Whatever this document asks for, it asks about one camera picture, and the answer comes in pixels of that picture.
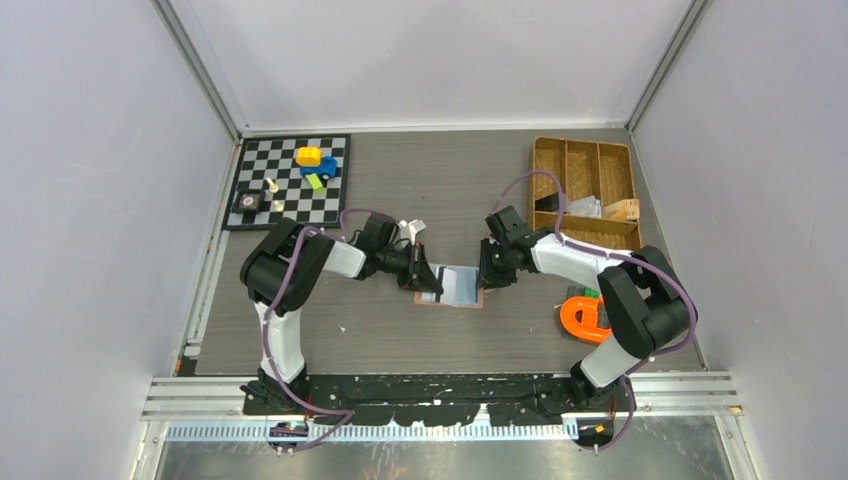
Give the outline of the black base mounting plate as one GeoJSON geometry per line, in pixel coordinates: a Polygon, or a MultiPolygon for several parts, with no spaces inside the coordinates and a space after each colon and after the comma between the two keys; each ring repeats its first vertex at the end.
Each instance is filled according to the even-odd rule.
{"type": "Polygon", "coordinates": [[[625,389],[613,384],[583,395],[554,374],[306,375],[288,395],[269,375],[241,385],[248,416],[302,415],[331,426],[467,426],[488,417],[494,426],[552,425],[566,413],[610,418],[627,412],[625,389]]]}

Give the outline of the black white chessboard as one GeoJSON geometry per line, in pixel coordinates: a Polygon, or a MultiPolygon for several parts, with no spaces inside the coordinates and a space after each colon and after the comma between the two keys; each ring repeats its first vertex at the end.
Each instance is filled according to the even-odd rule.
{"type": "Polygon", "coordinates": [[[336,228],[345,209],[352,138],[349,134],[276,136],[253,138],[241,143],[235,172],[225,204],[222,228],[228,231],[267,230],[282,219],[319,227],[336,228]],[[333,156],[338,174],[327,181],[324,192],[315,193],[295,163],[297,149],[319,147],[324,156],[333,156]],[[271,193],[266,177],[275,180],[280,190],[271,193]],[[255,213],[232,211],[236,195],[243,190],[262,190],[264,201],[255,213]],[[284,204],[275,212],[273,203],[284,204]]]}

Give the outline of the grey card with stripe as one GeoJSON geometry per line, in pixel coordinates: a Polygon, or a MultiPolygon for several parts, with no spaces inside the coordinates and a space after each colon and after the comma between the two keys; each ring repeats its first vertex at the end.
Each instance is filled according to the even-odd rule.
{"type": "Polygon", "coordinates": [[[566,209],[569,215],[587,217],[587,218],[602,218],[603,208],[601,201],[594,195],[570,201],[566,209]]]}

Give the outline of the blue toy car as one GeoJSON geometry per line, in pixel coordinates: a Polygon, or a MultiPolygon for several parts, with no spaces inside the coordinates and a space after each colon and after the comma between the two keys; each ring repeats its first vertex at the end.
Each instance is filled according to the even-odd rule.
{"type": "Polygon", "coordinates": [[[321,181],[326,182],[337,176],[338,163],[335,157],[324,156],[321,158],[320,163],[317,166],[301,166],[300,174],[302,177],[315,175],[321,181]]]}

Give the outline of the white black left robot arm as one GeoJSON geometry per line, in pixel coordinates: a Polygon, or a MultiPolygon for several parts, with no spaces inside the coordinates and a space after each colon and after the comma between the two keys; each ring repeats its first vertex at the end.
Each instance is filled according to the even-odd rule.
{"type": "Polygon", "coordinates": [[[402,240],[392,217],[371,212],[352,240],[285,218],[251,252],[240,270],[260,321],[262,359],[247,395],[284,414],[298,412],[308,394],[301,349],[302,309],[325,272],[357,281],[377,272],[407,291],[440,294],[443,287],[421,243],[402,240]]]}

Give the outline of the aluminium frame rail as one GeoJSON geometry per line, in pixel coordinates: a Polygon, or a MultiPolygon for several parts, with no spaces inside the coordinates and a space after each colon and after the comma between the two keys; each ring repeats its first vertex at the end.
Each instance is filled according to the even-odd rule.
{"type": "MultiPolygon", "coordinates": [[[[468,442],[575,440],[582,420],[598,420],[598,412],[572,411],[551,420],[533,420],[526,407],[515,418],[494,416],[493,401],[468,406],[456,400],[414,405],[410,415],[387,403],[375,420],[335,416],[315,422],[302,413],[247,414],[245,377],[158,378],[153,381],[141,419],[158,426],[174,441],[323,442],[468,442]]],[[[725,372],[635,374],[623,406],[635,417],[739,416],[735,387],[725,372]]]]}

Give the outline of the green lego brick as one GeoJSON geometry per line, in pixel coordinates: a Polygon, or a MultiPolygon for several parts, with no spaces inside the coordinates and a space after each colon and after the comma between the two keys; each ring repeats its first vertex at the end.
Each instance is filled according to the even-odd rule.
{"type": "Polygon", "coordinates": [[[587,297],[587,298],[594,298],[594,299],[600,299],[601,298],[601,294],[600,294],[599,291],[594,290],[594,289],[589,288],[589,287],[586,287],[584,289],[584,296],[587,297]]]}

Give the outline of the yellow toy block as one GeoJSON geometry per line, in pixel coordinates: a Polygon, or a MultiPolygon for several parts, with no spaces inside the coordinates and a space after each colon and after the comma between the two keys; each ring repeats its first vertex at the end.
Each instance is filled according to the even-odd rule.
{"type": "Polygon", "coordinates": [[[303,146],[297,149],[294,157],[295,163],[299,167],[315,168],[321,165],[323,158],[322,150],[319,147],[303,146]]]}

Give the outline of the green toy block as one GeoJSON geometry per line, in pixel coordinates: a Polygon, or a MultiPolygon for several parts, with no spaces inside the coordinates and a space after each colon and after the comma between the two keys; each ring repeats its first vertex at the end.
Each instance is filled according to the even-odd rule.
{"type": "Polygon", "coordinates": [[[318,174],[308,174],[306,180],[315,193],[324,192],[327,188],[327,181],[318,174]]]}

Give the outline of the pink leather card holder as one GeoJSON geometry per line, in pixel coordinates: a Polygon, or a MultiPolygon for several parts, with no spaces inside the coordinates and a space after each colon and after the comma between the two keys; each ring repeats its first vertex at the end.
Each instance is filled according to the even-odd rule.
{"type": "Polygon", "coordinates": [[[479,268],[435,264],[433,272],[443,288],[442,294],[416,292],[414,303],[424,306],[481,309],[484,290],[477,286],[479,268]]]}

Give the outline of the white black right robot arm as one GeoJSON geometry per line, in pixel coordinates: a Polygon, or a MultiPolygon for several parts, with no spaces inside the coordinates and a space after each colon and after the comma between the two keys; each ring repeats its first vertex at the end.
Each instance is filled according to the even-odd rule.
{"type": "Polygon", "coordinates": [[[601,295],[610,335],[570,370],[566,402],[596,410],[611,386],[654,355],[692,340],[697,310],[662,252],[615,250],[573,240],[552,228],[532,230],[511,207],[487,216],[478,285],[505,288],[520,271],[561,277],[601,295]]]}

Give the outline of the white chess pawn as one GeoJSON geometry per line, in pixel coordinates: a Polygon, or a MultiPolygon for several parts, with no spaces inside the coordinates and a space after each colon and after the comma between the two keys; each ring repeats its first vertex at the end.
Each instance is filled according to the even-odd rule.
{"type": "Polygon", "coordinates": [[[277,193],[280,190],[279,185],[276,183],[275,180],[271,179],[270,177],[266,177],[265,181],[267,183],[267,189],[269,192],[277,193]]]}

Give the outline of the orange horseshoe toy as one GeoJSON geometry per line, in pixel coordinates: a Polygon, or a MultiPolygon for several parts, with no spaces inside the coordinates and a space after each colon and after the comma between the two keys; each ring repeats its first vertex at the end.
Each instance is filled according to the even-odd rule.
{"type": "Polygon", "coordinates": [[[612,333],[610,326],[600,323],[601,297],[574,296],[560,307],[559,321],[565,332],[579,341],[599,345],[612,333]]]}

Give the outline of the woven bamboo organizer tray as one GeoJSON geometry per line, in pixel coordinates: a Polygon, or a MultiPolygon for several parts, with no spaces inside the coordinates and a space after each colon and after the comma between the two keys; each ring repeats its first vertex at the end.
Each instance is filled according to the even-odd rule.
{"type": "MultiPolygon", "coordinates": [[[[596,196],[603,207],[623,199],[637,198],[630,150],[623,144],[538,137],[534,141],[529,167],[557,176],[566,199],[596,196]]],[[[534,210],[534,201],[556,193],[547,176],[533,176],[528,187],[527,221],[532,229],[552,227],[556,212],[534,210]]],[[[642,247],[639,221],[615,221],[564,215],[565,235],[611,249],[638,250],[642,247]]]]}

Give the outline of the tan card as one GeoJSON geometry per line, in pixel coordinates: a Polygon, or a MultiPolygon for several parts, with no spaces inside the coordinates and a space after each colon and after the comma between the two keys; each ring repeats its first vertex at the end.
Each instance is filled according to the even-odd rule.
{"type": "Polygon", "coordinates": [[[638,221],[640,219],[640,201],[623,199],[603,208],[603,217],[615,221],[638,221]]]}

